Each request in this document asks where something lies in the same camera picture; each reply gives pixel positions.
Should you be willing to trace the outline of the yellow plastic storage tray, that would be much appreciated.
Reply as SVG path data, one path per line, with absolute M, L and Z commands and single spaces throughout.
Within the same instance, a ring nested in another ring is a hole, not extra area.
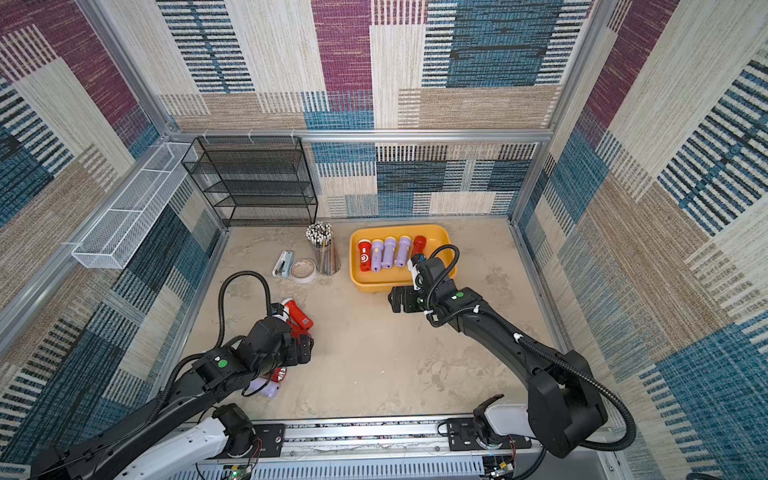
M 408 261 L 414 253 L 429 257 L 451 242 L 436 224 L 363 228 L 349 241 L 349 275 L 363 293 L 389 293 L 393 287 L 412 284 Z

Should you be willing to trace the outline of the red flashlight white flower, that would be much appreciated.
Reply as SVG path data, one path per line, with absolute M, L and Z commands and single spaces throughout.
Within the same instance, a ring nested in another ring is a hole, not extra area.
M 359 269 L 361 272 L 368 272 L 371 270 L 372 242 L 368 239 L 361 239 L 357 247 L 359 252 Z

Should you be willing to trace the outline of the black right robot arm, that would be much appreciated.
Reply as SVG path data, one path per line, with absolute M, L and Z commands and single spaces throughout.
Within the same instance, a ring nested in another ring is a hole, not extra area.
M 483 297 L 450 278 L 459 249 L 446 244 L 408 262 L 410 286 L 394 287 L 395 313 L 422 313 L 433 328 L 451 326 L 475 340 L 526 385 L 527 418 L 533 437 L 558 458 L 578 447 L 603 452 L 629 448 L 637 424 L 627 406 L 597 381 L 587 360 L 545 345 L 497 313 Z

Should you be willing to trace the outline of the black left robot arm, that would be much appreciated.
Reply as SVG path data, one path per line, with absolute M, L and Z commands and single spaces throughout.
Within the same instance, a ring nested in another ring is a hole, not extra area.
M 180 360 L 157 396 L 111 428 L 66 449 L 43 451 L 31 478 L 161 479 L 189 462 L 248 454 L 252 422 L 225 399 L 262 374 L 308 363 L 314 346 L 308 334 L 293 336 L 279 316 L 282 305 L 265 305 L 265 318 L 248 334 L 225 340 L 220 330 L 213 348 Z

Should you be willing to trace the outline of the beige tape roll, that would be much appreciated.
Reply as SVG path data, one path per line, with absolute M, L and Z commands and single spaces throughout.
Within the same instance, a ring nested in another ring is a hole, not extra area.
M 298 259 L 292 263 L 290 278 L 298 284 L 308 284 L 317 277 L 316 263 L 310 258 Z

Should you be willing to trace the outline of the grey white stapler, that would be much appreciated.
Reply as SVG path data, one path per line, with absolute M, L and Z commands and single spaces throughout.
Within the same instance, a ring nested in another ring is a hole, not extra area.
M 291 276 L 293 258 L 293 251 L 283 250 L 273 267 L 272 276 L 275 278 L 289 278 Z

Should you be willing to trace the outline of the mesh cup of pencils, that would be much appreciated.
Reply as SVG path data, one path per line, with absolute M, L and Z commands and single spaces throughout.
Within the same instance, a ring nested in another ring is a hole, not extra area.
M 305 232 L 313 249 L 317 271 L 321 275 L 331 276 L 341 268 L 341 262 L 335 243 L 335 235 L 330 223 L 313 223 Z

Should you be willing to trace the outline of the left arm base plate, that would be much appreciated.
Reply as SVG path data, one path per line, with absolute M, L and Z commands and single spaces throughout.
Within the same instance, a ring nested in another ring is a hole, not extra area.
M 210 460 L 255 460 L 279 457 L 285 436 L 284 423 L 254 424 L 229 438 L 224 450 Z

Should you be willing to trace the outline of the aluminium front rail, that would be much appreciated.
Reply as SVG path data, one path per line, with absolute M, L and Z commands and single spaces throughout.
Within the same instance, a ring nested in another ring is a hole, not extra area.
M 528 431 L 517 430 L 512 435 L 531 438 L 531 449 L 452 452 L 437 431 L 439 423 L 449 417 L 472 419 L 466 414 L 256 421 L 252 426 L 286 425 L 279 457 L 206 458 L 186 463 L 161 479 L 495 477 L 520 473 L 535 463 L 542 450 Z

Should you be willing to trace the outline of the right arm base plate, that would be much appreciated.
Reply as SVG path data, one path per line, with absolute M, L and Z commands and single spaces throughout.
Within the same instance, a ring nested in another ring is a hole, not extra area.
M 465 451 L 512 451 L 531 449 L 533 441 L 529 437 L 512 435 L 503 439 L 483 441 L 475 430 L 474 421 L 469 417 L 449 417 L 439 423 L 438 434 L 448 441 L 452 452 Z

